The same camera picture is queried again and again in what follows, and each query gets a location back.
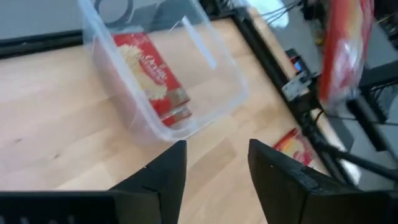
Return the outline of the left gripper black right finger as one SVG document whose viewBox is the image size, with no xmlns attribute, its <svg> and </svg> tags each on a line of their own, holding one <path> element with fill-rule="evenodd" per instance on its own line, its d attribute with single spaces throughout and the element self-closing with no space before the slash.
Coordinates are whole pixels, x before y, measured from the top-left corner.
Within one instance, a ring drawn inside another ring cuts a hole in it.
<svg viewBox="0 0 398 224">
<path fill-rule="evenodd" d="M 248 163 L 268 224 L 301 224 L 307 196 L 319 187 L 309 169 L 257 139 L 249 140 Z"/>
</svg>

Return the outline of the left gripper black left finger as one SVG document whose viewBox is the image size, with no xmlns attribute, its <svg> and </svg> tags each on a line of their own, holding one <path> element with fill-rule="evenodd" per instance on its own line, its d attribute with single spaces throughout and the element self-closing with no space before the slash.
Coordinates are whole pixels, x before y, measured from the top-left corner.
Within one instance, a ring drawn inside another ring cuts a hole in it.
<svg viewBox="0 0 398 224">
<path fill-rule="evenodd" d="M 177 224 L 186 175 L 187 142 L 183 140 L 111 188 L 119 194 L 118 223 Z"/>
</svg>

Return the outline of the red Orville popcorn bag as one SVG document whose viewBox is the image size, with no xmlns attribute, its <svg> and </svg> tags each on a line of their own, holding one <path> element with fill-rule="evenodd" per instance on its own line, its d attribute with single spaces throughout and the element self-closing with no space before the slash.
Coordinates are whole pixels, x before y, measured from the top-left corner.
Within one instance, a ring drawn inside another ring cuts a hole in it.
<svg viewBox="0 0 398 224">
<path fill-rule="evenodd" d="M 330 0 L 319 99 L 328 111 L 358 95 L 374 0 Z"/>
<path fill-rule="evenodd" d="M 190 101 L 188 93 L 146 33 L 113 34 L 112 37 L 158 115 Z"/>
<path fill-rule="evenodd" d="M 328 171 L 325 169 L 308 139 L 297 128 L 289 131 L 273 148 L 301 162 L 305 166 L 309 166 L 328 175 Z"/>
<path fill-rule="evenodd" d="M 160 117 L 164 125 L 170 127 L 192 115 L 187 106 L 176 107 Z"/>
</svg>

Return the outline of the clear plastic bin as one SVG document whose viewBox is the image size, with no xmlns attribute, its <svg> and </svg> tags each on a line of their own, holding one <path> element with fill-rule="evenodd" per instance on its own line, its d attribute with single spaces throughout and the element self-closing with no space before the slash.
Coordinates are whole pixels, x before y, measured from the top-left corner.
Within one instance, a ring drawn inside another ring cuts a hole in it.
<svg viewBox="0 0 398 224">
<path fill-rule="evenodd" d="M 83 43 L 126 129 L 138 144 L 186 139 L 248 96 L 244 76 L 198 0 L 77 0 Z M 146 33 L 190 97 L 192 115 L 160 120 L 112 35 Z"/>
</svg>

